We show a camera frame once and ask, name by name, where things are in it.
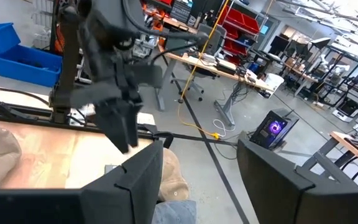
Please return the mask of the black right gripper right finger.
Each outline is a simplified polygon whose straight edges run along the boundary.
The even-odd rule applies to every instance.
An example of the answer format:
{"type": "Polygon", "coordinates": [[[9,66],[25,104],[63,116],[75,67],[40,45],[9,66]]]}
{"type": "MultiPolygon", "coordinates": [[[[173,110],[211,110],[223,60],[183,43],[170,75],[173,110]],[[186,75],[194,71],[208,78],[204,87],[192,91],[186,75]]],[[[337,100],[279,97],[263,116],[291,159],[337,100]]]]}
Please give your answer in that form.
{"type": "Polygon", "coordinates": [[[358,224],[358,185],[334,181],[240,138],[237,163],[260,224],[358,224]]]}

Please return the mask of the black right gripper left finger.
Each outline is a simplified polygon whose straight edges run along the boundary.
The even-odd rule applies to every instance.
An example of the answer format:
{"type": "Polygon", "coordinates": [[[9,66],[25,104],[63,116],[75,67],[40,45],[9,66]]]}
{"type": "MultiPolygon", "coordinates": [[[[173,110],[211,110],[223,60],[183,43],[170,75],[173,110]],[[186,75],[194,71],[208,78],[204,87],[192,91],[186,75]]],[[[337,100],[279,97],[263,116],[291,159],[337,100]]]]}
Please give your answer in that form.
{"type": "Polygon", "coordinates": [[[155,141],[83,187],[85,224],[151,224],[162,166],[163,143],[155,141]]]}

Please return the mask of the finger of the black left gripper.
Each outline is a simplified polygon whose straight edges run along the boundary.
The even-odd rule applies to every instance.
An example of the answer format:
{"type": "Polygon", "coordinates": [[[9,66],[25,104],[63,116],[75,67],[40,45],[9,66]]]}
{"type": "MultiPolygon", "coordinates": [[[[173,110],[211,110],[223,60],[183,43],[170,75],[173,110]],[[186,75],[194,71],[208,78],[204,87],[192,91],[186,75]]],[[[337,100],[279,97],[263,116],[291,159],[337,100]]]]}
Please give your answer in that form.
{"type": "Polygon", "coordinates": [[[126,114],[128,143],[132,147],[138,146],[137,115],[141,108],[142,103],[131,104],[126,114]]]}
{"type": "Polygon", "coordinates": [[[122,100],[108,100],[94,105],[94,123],[123,154],[129,152],[125,117],[128,104],[122,100]]]}

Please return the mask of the grey baseball cap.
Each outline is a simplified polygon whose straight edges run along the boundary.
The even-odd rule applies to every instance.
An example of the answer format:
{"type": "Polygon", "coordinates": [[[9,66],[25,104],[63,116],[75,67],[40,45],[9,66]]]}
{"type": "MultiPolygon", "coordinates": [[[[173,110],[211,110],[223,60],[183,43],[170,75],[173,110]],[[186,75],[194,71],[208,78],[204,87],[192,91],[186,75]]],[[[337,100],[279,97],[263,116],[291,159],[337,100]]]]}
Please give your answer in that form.
{"type": "Polygon", "coordinates": [[[196,202],[182,200],[158,203],[151,224],[196,224],[196,202]]]}

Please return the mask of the black computer tower glowing fan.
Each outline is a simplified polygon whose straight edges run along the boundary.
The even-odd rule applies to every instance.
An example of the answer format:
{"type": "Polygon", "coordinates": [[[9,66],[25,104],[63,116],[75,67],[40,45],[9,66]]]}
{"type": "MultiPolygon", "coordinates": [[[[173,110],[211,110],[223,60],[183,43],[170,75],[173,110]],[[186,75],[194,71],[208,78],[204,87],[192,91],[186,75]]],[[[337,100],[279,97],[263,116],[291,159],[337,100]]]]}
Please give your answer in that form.
{"type": "Polygon", "coordinates": [[[299,119],[293,110],[270,110],[250,137],[250,141],[272,151],[283,144],[285,136],[299,119]]]}

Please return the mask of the wooden top table black legs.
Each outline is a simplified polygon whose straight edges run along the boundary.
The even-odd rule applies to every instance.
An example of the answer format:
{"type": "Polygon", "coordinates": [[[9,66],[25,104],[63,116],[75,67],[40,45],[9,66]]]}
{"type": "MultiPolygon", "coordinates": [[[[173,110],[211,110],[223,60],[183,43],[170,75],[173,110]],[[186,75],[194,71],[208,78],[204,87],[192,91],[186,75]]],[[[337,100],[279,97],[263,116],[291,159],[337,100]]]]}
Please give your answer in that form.
{"type": "Polygon", "coordinates": [[[352,159],[358,159],[358,141],[348,134],[331,132],[330,138],[302,165],[302,167],[311,170],[315,165],[320,165],[324,172],[323,177],[332,177],[341,184],[354,184],[358,172],[350,178],[344,173],[344,168],[352,162],[352,159]],[[336,161],[330,160],[326,155],[332,151],[338,144],[342,145],[347,151],[336,161]]]}

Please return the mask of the wooden top workbench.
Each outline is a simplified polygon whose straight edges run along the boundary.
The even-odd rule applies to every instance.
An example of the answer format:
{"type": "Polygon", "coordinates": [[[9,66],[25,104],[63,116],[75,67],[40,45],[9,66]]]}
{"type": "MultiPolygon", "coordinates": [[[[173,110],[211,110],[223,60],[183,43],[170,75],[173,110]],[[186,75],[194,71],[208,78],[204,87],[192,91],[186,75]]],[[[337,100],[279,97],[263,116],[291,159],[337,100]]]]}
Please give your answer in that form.
{"type": "MultiPolygon", "coordinates": [[[[215,64],[205,62],[204,60],[199,60],[198,58],[188,56],[188,54],[184,54],[183,56],[178,56],[175,54],[165,54],[168,58],[170,58],[170,61],[168,62],[167,69],[163,72],[163,85],[161,88],[156,89],[156,97],[157,97],[157,103],[159,110],[163,111],[164,108],[164,101],[162,97],[162,89],[163,87],[168,86],[168,82],[171,81],[171,75],[173,72],[173,69],[175,68],[175,65],[177,62],[183,62],[189,65],[197,65],[198,68],[205,69],[209,72],[214,73],[217,76],[220,77],[226,77],[230,78],[232,80],[235,80],[239,82],[240,84],[246,84],[250,86],[254,86],[255,88],[259,88],[262,90],[267,91],[274,91],[274,88],[266,84],[263,80],[257,79],[257,75],[254,74],[252,71],[246,69],[246,73],[244,76],[239,75],[231,75],[230,73],[226,73],[223,71],[220,71],[216,68],[215,64]]],[[[231,115],[231,108],[232,103],[234,102],[234,97],[230,96],[229,99],[225,102],[224,105],[220,105],[217,101],[214,102],[214,106],[221,115],[221,117],[225,120],[225,122],[229,126],[234,125],[234,120],[231,115]]]]}

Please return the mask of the white plastic bin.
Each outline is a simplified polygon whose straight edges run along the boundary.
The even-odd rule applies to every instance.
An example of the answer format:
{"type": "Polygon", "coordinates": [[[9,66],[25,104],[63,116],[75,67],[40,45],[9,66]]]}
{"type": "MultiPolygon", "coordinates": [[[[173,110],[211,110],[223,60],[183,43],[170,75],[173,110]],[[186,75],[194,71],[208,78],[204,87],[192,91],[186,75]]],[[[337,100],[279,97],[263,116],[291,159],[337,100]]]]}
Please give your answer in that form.
{"type": "Polygon", "coordinates": [[[264,82],[272,89],[272,91],[267,90],[267,92],[272,95],[279,88],[279,86],[284,83],[284,78],[274,73],[268,73],[265,76],[264,82]]]}

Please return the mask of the grey office chair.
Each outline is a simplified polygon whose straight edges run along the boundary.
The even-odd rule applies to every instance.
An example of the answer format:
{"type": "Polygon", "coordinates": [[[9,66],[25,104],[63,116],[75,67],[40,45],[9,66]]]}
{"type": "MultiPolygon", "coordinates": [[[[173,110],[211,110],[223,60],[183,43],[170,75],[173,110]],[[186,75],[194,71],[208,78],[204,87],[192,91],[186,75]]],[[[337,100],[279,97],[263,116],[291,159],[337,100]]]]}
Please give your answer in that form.
{"type": "MultiPolygon", "coordinates": [[[[198,26],[198,31],[199,32],[204,32],[206,34],[210,34],[212,33],[212,27],[205,25],[205,24],[200,24],[198,26]]],[[[211,65],[212,62],[216,62],[215,58],[218,58],[218,55],[220,53],[220,51],[223,49],[223,45],[224,45],[224,38],[226,37],[227,31],[223,26],[217,25],[210,40],[208,41],[208,45],[204,50],[204,54],[208,54],[214,57],[213,61],[209,62],[207,61],[206,58],[204,58],[204,56],[202,57],[202,64],[207,66],[207,65],[211,65]]],[[[201,52],[203,46],[199,46],[198,50],[199,52],[201,52]]],[[[187,70],[189,70],[190,72],[192,71],[192,69],[194,68],[194,65],[190,65],[187,64],[185,62],[183,62],[184,66],[186,67],[187,70]]],[[[204,93],[204,89],[202,86],[200,86],[199,84],[197,84],[195,82],[195,78],[206,78],[206,77],[211,77],[213,80],[217,77],[218,75],[210,72],[209,70],[203,69],[203,68],[199,68],[197,67],[192,79],[188,85],[187,90],[191,90],[194,89],[197,93],[199,93],[199,97],[198,100],[202,101],[202,94],[204,93]]],[[[173,78],[171,83],[173,83],[173,81],[178,81],[178,82],[182,82],[182,83],[186,83],[186,80],[182,80],[182,79],[178,79],[178,78],[173,78]]]]}

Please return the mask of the metal rack with red bins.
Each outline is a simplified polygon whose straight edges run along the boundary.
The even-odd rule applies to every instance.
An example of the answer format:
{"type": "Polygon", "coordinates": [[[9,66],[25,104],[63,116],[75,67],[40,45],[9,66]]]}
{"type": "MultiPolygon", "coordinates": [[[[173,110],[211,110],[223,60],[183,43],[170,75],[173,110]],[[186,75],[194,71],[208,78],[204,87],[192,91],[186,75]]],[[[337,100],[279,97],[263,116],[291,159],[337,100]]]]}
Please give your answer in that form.
{"type": "Polygon", "coordinates": [[[218,24],[226,30],[223,43],[225,57],[232,63],[239,63],[258,42],[260,34],[265,31],[268,17],[241,3],[229,0],[221,9],[218,24]]]}

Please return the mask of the black workstation frame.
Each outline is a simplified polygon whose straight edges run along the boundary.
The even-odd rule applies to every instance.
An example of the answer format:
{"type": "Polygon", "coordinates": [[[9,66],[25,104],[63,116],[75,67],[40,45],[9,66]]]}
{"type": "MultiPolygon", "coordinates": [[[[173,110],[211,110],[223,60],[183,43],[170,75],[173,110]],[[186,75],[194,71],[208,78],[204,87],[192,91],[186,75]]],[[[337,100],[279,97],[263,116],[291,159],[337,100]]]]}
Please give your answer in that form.
{"type": "Polygon", "coordinates": [[[328,71],[321,78],[315,96],[317,102],[333,108],[345,100],[358,82],[358,50],[331,44],[324,54],[328,71]]]}

